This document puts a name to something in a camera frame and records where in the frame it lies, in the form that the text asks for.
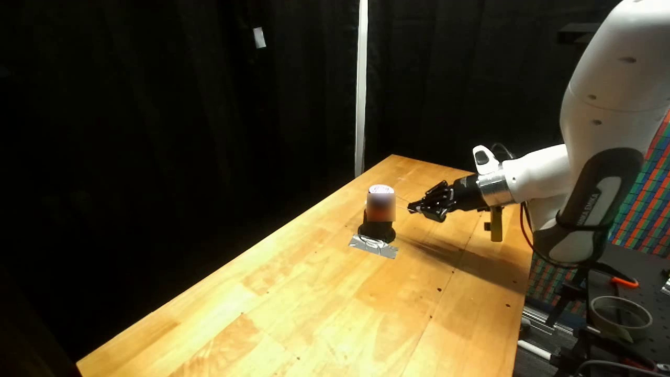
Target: wooden tabletop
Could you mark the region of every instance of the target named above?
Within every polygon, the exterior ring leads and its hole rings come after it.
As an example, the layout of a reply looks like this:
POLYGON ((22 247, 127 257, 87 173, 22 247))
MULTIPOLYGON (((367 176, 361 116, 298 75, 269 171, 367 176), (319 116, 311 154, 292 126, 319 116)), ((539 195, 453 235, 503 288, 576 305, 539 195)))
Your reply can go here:
POLYGON ((503 243, 489 212, 406 212, 465 173, 390 154, 85 355, 82 374, 514 374, 532 257, 518 207, 503 243), (350 247, 377 182, 397 188, 395 259, 350 247))

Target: wooden table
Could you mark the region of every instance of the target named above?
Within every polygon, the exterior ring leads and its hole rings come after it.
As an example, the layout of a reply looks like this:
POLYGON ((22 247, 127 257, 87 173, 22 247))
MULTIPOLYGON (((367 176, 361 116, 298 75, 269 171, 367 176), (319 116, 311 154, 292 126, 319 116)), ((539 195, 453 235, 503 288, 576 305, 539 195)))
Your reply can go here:
POLYGON ((96 374, 511 374, 532 250, 518 207, 408 213, 468 171, 390 154, 77 361, 96 374), (350 247, 367 188, 397 188, 395 259, 350 247))

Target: black curtain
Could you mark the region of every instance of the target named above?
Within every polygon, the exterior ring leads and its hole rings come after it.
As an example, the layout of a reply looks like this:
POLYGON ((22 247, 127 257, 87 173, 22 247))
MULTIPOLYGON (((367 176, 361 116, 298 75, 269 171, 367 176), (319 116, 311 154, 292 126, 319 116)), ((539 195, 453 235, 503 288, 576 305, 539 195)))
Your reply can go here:
POLYGON ((368 166, 402 153, 474 169, 472 147, 516 154, 562 141, 573 72, 557 41, 611 4, 371 0, 368 166))
POLYGON ((73 357, 194 244, 352 176, 357 4, 15 0, 0 23, 0 261, 73 357))

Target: white pole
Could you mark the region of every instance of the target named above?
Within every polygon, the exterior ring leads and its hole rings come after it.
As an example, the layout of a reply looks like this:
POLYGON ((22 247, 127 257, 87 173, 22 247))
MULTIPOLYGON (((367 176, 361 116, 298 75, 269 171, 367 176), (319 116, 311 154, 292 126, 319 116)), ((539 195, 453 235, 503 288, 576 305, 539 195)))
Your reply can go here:
POLYGON ((359 52, 357 52, 357 138, 355 138, 355 173, 364 169, 364 107, 368 75, 368 0, 359 7, 359 52))

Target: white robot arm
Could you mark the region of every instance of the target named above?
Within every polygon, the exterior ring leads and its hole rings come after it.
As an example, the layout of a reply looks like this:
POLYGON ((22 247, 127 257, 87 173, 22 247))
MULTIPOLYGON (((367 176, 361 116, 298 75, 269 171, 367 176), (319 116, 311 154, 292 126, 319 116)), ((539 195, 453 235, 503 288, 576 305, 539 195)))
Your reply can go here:
POLYGON ((436 184, 408 210, 443 221, 454 210, 527 202, 537 254, 557 264, 597 259, 668 109, 670 0, 622 0, 564 94, 566 144, 503 163, 476 147, 478 173, 436 184))

